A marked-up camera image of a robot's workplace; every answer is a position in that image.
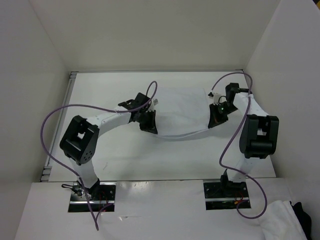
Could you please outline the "white skirt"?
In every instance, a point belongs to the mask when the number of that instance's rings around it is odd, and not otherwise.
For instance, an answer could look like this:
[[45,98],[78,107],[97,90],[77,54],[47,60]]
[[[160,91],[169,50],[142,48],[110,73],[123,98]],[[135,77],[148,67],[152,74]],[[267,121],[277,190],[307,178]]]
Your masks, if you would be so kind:
[[159,87],[154,98],[157,136],[180,139],[207,131],[210,107],[199,87]]

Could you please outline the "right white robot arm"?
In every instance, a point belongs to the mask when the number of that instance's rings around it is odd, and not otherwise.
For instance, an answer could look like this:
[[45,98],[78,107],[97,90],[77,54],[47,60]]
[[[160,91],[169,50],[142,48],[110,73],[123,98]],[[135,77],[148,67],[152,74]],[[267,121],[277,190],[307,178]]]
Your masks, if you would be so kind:
[[228,115],[239,111],[245,117],[241,121],[239,150],[243,157],[232,169],[226,169],[220,177],[219,192],[233,196],[245,188],[247,174],[259,160],[275,153],[277,148],[279,118],[266,113],[256,102],[251,91],[237,83],[225,87],[225,101],[209,105],[208,128],[227,122]]

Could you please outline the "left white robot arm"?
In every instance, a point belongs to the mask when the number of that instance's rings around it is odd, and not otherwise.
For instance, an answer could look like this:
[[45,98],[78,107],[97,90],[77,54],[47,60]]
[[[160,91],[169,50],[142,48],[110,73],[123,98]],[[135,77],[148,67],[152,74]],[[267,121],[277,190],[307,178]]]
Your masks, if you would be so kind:
[[100,180],[97,177],[93,156],[99,137],[103,134],[132,122],[139,123],[143,132],[157,134],[156,110],[157,99],[151,99],[138,93],[134,99],[118,104],[110,112],[84,118],[77,115],[72,118],[59,144],[60,149],[77,173],[81,193],[88,200],[96,199],[101,193]]

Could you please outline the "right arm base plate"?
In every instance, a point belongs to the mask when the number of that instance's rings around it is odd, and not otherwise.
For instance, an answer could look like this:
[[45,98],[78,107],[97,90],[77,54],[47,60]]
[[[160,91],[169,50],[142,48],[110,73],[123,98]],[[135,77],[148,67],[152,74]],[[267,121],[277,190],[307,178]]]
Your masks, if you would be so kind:
[[239,209],[250,209],[247,185],[242,182],[233,189],[224,189],[219,180],[203,182],[205,207],[207,211],[234,210],[240,203]]

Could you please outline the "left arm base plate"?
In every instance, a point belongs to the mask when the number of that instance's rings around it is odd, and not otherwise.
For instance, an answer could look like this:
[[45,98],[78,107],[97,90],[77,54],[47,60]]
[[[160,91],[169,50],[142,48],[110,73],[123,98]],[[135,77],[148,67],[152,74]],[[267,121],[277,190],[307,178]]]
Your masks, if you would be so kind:
[[[114,212],[116,186],[117,184],[115,182],[101,182],[97,193],[88,195],[89,202],[94,213]],[[85,213],[90,211],[84,191],[81,189],[78,182],[62,184],[61,187],[71,190],[68,206],[69,213]]]

